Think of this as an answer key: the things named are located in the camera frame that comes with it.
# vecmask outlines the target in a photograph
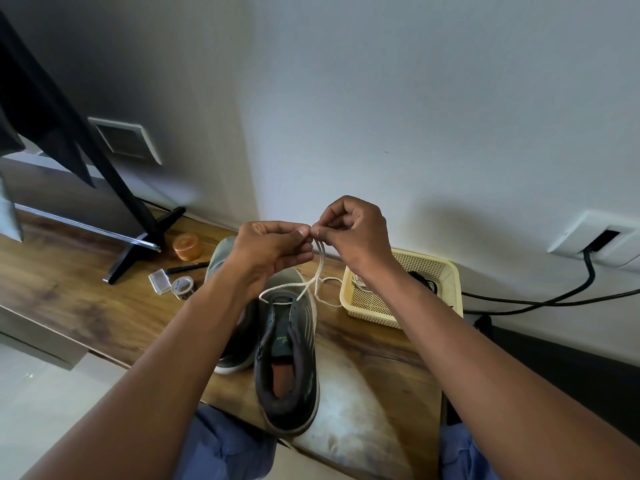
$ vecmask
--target black sneaker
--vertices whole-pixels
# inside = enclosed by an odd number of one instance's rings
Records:
[[[303,282],[295,269],[274,274],[266,288]],[[274,290],[260,302],[266,322],[255,356],[255,391],[269,427],[281,436],[297,436],[308,430],[320,403],[316,373],[316,302],[308,290]]]
[[[213,252],[204,281],[210,279],[219,270],[222,263],[231,254],[235,241],[235,237],[227,237],[219,243]],[[250,367],[255,357],[259,338],[258,301],[254,299],[238,318],[238,323],[231,333],[231,338],[229,338],[214,372],[217,374],[233,374]]]

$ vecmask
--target hand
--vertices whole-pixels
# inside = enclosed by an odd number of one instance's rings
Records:
[[[240,278],[247,301],[256,298],[270,276],[314,258],[309,231],[308,225],[293,222],[247,222],[223,268]]]
[[[396,266],[380,208],[348,195],[333,202],[311,227],[311,235],[338,250],[364,281],[380,266]]]

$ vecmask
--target shoe tongue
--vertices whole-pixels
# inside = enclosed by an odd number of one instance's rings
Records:
[[[271,357],[277,362],[293,357],[293,346],[289,336],[290,305],[275,305],[276,330],[273,345],[271,345]]]

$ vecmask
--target white floor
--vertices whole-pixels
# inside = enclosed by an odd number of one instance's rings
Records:
[[[125,370],[87,354],[72,371],[0,343],[0,480],[16,480],[91,409]],[[278,445],[268,480],[347,479]]]

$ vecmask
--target small jar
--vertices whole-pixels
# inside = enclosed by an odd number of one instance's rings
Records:
[[[196,234],[185,232],[173,240],[173,250],[183,261],[193,261],[202,254],[202,243]]]

